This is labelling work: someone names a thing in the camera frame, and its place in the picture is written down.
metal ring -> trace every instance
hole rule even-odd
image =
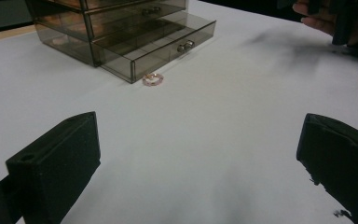
[[[164,79],[164,76],[158,73],[150,73],[147,75],[144,75],[142,78],[142,81],[144,85],[146,86],[157,86],[159,85],[162,80]]]

drawer knob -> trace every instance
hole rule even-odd
[[[184,45],[179,45],[177,50],[181,53],[184,53],[184,52],[194,48],[194,46],[195,46],[194,41],[187,40]]]
[[[185,43],[185,49],[186,50],[189,50],[189,49],[192,49],[194,48],[194,41],[191,41],[191,40],[187,40],[187,42]]]

finger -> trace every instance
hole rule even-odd
[[[316,18],[307,17],[303,18],[301,22],[313,29],[327,33],[328,35],[334,34],[334,23],[331,21],[323,21]]]
[[[297,0],[298,3],[309,4],[310,0]],[[323,0],[322,7],[329,7],[331,0]]]
[[[301,15],[304,15],[304,16],[309,16],[308,15],[308,5],[304,4],[304,3],[295,3],[293,5],[293,11],[298,13],[298,14],[301,14]]]
[[[299,13],[304,16],[310,16],[315,19],[320,19],[323,21],[331,21],[334,22],[336,20],[336,15],[332,15],[328,13],[328,9],[326,7],[322,7],[318,14],[316,15],[309,15],[308,14],[308,6],[302,3],[295,3],[293,5],[293,11]]]

smoked plastic drawer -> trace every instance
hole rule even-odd
[[[28,1],[35,22],[85,41],[186,9],[185,0],[155,0],[84,13],[46,1]]]
[[[48,0],[60,5],[72,7],[79,10],[95,10],[103,7],[125,7],[128,5],[150,2],[150,0]]]
[[[92,42],[101,67],[133,83],[213,36],[215,21],[177,12]]]
[[[92,51],[89,41],[67,35],[37,22],[35,23],[35,28],[42,43],[72,56],[83,63],[99,66],[99,60],[94,59],[95,54]]]

dark background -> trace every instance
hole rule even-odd
[[[271,17],[281,18],[289,21],[300,21],[301,16],[296,14],[291,7],[277,9],[277,0],[201,0],[224,7],[250,11]]]

